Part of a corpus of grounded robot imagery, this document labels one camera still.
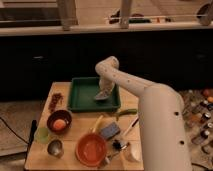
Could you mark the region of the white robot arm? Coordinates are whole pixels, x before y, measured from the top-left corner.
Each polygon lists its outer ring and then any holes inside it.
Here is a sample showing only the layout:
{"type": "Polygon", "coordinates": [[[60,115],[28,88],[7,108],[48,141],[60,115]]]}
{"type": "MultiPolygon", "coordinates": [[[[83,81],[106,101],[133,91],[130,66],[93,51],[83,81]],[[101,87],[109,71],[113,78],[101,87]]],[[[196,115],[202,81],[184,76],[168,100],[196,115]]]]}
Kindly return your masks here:
{"type": "Polygon", "coordinates": [[[193,171],[182,112],[184,102],[168,85],[152,82],[118,69],[111,56],[96,64],[101,79],[115,83],[138,100],[144,171],[193,171]]]}

